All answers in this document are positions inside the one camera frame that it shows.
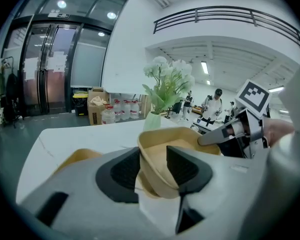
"green vase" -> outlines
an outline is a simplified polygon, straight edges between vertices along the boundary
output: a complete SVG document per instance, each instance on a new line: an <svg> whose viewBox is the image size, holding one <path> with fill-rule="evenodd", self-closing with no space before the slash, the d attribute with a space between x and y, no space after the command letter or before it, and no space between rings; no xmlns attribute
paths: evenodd
<svg viewBox="0 0 300 240"><path fill-rule="evenodd" d="M161 126L161 115L153 114L152 112L149 112L144 122L143 131L156 130L159 129L160 126Z"/></svg>

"white flowers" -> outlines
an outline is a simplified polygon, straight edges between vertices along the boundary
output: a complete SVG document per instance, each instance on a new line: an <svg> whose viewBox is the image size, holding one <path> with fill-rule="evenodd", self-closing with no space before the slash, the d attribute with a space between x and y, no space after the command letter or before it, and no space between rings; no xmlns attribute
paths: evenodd
<svg viewBox="0 0 300 240"><path fill-rule="evenodd" d="M171 107L181 93L190 91L195 84L195 78L191 75L192 66L184 60L168 63L164 57L155 57L143 71L147 77L156 80L153 90L143 84L156 114Z"/></svg>

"desk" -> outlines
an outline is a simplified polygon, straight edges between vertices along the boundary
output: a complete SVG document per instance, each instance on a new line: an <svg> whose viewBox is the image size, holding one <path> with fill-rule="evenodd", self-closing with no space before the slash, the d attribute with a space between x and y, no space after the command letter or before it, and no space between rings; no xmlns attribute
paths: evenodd
<svg viewBox="0 0 300 240"><path fill-rule="evenodd" d="M204 122L204 121L200 120L200 122L198 123L197 118L193 120L193 124L195 126L198 126L199 130L201 130L205 133L209 133L209 132L211 132L211 131L213 131L213 130L215 130L215 129L217 129L221 126L221 125L218 125L218 124L215 125L215 124L211 124L211 123L209 123L208 126L206 126L207 122Z"/></svg>
<svg viewBox="0 0 300 240"><path fill-rule="evenodd" d="M20 204L78 149L91 149L106 154L136 147L144 123L144 120L138 120L43 130L23 165L16 190L16 203ZM176 123L161 117L161 128L177 126Z"/></svg>

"man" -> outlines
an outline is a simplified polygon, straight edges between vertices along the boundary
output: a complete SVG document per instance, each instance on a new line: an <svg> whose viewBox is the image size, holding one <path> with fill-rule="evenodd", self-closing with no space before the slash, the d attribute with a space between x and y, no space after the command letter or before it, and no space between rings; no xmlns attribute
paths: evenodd
<svg viewBox="0 0 300 240"><path fill-rule="evenodd" d="M226 116L224 118L224 123L228 123L229 122L229 118L231 116L231 111L234 108L235 103L233 101L230 102L230 108L229 109L225 109L224 111L226 112Z"/></svg>
<svg viewBox="0 0 300 240"><path fill-rule="evenodd" d="M183 109L182 109L182 112L183 112L182 119L183 120L186 119L187 121L188 121L188 119L187 119L188 109L191 107L191 102L192 102L191 94L192 94L192 91L189 91L188 96L184 100Z"/></svg>
<svg viewBox="0 0 300 240"><path fill-rule="evenodd" d="M218 88L215 90L213 97L211 95L206 97L205 101L202 103L202 121L209 122L212 125L214 124L217 117L222 113L221 95L222 90Z"/></svg>

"balcony railing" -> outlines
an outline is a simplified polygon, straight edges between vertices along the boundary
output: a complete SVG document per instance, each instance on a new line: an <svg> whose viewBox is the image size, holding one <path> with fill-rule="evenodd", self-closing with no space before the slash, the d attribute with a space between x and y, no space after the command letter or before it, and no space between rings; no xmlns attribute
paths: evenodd
<svg viewBox="0 0 300 240"><path fill-rule="evenodd" d="M176 12L154 22L156 32L183 23L208 20L236 21L253 24L277 32L300 47L300 31L284 20L271 14L237 6L207 6Z"/></svg>

